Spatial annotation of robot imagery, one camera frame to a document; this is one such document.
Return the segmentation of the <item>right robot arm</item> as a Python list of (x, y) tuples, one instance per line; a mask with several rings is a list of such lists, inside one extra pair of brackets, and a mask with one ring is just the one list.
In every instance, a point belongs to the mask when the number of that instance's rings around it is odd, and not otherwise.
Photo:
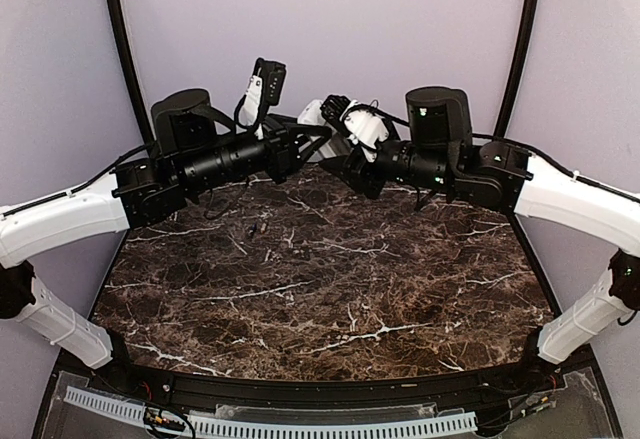
[(638, 313), (639, 196), (571, 171), (533, 146), (477, 136), (460, 89), (417, 88), (405, 101), (405, 121), (345, 96), (322, 101), (322, 118), (351, 147), (347, 156), (323, 160), (324, 169), (371, 199), (394, 181), (449, 202), (558, 223), (618, 248), (584, 296), (530, 335), (524, 360), (510, 372), (511, 385), (530, 393), (547, 379), (549, 364)]

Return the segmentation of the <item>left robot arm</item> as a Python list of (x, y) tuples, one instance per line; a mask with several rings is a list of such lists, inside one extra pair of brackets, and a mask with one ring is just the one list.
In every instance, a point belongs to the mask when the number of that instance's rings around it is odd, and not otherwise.
[(268, 112), (242, 125), (210, 104), (204, 89), (156, 103), (154, 141), (116, 159), (86, 182), (1, 209), (1, 317), (22, 323), (93, 370), (120, 395), (141, 386), (123, 338), (57, 298), (36, 275), (31, 257), (68, 243), (159, 223), (202, 193), (264, 172), (277, 184), (298, 172), (331, 138), (317, 120)]

